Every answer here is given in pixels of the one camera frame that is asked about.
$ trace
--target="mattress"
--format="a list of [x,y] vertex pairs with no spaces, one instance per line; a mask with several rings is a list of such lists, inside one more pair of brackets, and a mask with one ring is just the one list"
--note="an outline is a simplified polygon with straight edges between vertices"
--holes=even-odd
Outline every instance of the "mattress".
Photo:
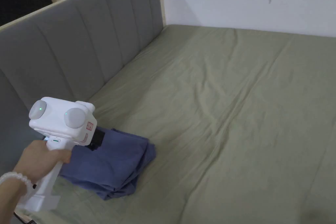
[[36,219],[336,221],[335,52],[335,38],[166,27],[90,99],[99,126],[156,145],[136,193],[103,201],[58,178],[58,208]]

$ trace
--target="white bead bracelet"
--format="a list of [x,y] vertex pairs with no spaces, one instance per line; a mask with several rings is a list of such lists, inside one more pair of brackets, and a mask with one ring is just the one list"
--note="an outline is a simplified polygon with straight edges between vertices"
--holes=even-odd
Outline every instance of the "white bead bracelet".
[[19,179],[25,183],[25,185],[27,186],[27,194],[25,195],[25,197],[29,196],[34,190],[32,187],[32,182],[26,176],[23,176],[21,173],[17,173],[17,172],[7,172],[3,174],[0,177],[0,185],[9,178]]

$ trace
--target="human hand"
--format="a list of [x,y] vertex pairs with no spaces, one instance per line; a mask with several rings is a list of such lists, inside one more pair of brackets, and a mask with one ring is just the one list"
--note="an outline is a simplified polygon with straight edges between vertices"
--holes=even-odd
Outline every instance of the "human hand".
[[70,163],[70,150],[48,150],[45,141],[35,140],[23,151],[14,172],[27,176],[36,184],[48,174],[57,162]]

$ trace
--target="vertical channel tufting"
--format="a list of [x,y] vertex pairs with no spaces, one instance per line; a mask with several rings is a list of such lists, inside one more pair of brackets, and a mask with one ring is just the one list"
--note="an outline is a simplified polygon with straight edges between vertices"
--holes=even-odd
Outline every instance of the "vertical channel tufting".
[[82,18],[72,1],[32,16],[44,34],[77,100],[87,100],[104,77]]
[[149,0],[152,10],[152,20],[153,20],[153,36],[154,38],[163,29],[162,11],[160,0]]
[[106,0],[72,0],[89,33],[104,82],[123,67],[121,52]]
[[0,29],[0,174],[41,138],[36,100],[86,100],[161,30],[159,0],[65,0]]
[[106,0],[114,20],[123,64],[126,65],[140,51],[137,25],[131,0]]
[[0,174],[3,174],[13,170],[22,150],[32,140],[41,139],[41,135],[29,127],[28,110],[2,71],[0,71],[0,87],[2,104]]
[[0,68],[27,109],[44,96],[73,99],[38,28],[26,19],[0,32]]
[[153,40],[153,22],[149,0],[131,0],[140,49],[142,50]]

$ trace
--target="folded blue fabric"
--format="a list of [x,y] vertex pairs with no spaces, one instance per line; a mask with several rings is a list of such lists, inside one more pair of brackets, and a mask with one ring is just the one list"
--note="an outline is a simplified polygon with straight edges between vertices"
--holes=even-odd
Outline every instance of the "folded blue fabric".
[[62,166],[59,175],[103,200],[133,194],[140,172],[156,156],[154,144],[115,129],[97,128],[105,132],[101,146],[95,151],[75,146],[71,162]]

